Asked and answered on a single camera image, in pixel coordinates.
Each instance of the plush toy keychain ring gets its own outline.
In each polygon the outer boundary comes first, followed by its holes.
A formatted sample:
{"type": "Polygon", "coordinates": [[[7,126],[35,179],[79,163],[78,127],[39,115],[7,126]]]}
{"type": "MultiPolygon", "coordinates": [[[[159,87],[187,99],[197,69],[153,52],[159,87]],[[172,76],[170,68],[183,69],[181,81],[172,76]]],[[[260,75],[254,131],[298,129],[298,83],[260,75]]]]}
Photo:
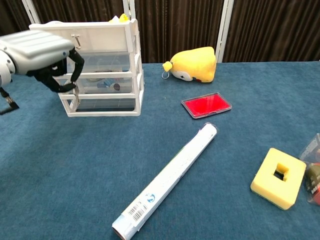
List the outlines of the plush toy keychain ring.
{"type": "Polygon", "coordinates": [[[162,64],[162,78],[173,76],[186,82],[211,83],[217,66],[215,50],[211,46],[176,53],[170,61],[162,64]]]}

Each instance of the barcode label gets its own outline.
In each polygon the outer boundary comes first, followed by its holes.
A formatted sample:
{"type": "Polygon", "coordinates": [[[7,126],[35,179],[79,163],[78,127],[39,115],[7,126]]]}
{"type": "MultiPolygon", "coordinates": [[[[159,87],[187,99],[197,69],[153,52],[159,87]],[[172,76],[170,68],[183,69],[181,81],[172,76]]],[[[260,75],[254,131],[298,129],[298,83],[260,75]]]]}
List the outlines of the barcode label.
{"type": "Polygon", "coordinates": [[[142,202],[138,201],[128,212],[129,215],[137,222],[144,213],[148,210],[147,206],[142,202]]]}

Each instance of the transparent drawer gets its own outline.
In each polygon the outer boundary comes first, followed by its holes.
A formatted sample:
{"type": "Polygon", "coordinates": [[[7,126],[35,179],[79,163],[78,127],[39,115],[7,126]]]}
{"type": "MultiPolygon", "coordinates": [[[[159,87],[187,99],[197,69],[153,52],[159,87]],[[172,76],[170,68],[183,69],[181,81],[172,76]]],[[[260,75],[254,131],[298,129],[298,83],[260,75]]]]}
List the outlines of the transparent drawer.
{"type": "Polygon", "coordinates": [[[79,99],[76,112],[134,111],[135,106],[134,98],[79,99]]]}
{"type": "MultiPolygon", "coordinates": [[[[66,79],[57,80],[60,85],[66,84],[66,79]]],[[[129,94],[133,90],[131,77],[120,78],[79,78],[76,81],[79,94],[129,94]]]]}
{"type": "MultiPolygon", "coordinates": [[[[130,69],[129,53],[81,53],[84,59],[83,73],[128,72],[130,69]]],[[[67,72],[73,73],[75,63],[67,58],[67,72]]]]}

